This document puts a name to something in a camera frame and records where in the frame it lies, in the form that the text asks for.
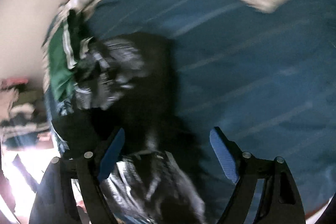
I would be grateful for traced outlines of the black jacket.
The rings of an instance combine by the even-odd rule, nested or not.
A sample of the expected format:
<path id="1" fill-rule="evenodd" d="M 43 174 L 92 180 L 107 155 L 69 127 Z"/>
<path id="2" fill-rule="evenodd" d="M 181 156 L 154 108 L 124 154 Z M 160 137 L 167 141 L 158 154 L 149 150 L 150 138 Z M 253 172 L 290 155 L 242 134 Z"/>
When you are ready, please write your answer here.
<path id="1" fill-rule="evenodd" d="M 49 79 L 46 91 L 62 154 L 71 159 L 92 151 L 100 162 L 123 129 L 117 162 L 100 183 L 111 211 L 151 223 L 205 223 L 200 154 L 175 116 L 171 42 L 143 32 L 98 39 L 74 10 L 64 20 L 79 25 L 74 90 L 59 102 Z"/>

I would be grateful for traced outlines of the pile of folded clothes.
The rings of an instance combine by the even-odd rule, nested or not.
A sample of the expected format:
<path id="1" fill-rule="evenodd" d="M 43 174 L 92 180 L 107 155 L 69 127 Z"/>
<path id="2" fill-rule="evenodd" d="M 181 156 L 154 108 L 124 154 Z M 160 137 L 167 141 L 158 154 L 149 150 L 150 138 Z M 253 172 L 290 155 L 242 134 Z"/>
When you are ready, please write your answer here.
<path id="1" fill-rule="evenodd" d="M 25 77 L 1 79 L 1 145 L 9 151 L 54 147 L 43 91 Z"/>

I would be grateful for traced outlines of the blue bed sheet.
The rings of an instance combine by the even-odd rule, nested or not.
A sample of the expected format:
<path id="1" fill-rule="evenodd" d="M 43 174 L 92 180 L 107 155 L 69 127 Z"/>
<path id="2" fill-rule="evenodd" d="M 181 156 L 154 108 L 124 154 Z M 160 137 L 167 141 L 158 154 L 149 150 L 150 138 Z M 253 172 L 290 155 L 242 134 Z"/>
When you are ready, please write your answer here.
<path id="1" fill-rule="evenodd" d="M 143 32 L 171 42 L 175 116 L 199 152 L 206 222 L 235 184 L 210 144 L 287 163 L 305 217 L 335 199 L 335 0 L 288 0 L 263 13 L 241 0 L 101 0 L 82 14 L 98 39 Z"/>

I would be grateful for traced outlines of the green garment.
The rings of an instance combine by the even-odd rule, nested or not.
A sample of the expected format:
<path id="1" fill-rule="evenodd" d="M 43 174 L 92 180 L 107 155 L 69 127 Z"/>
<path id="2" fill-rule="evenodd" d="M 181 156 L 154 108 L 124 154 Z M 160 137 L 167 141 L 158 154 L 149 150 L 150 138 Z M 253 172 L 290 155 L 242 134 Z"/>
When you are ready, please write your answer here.
<path id="1" fill-rule="evenodd" d="M 49 77 L 54 98 L 61 102 L 74 92 L 74 68 L 79 61 L 79 25 L 64 20 L 49 41 Z"/>

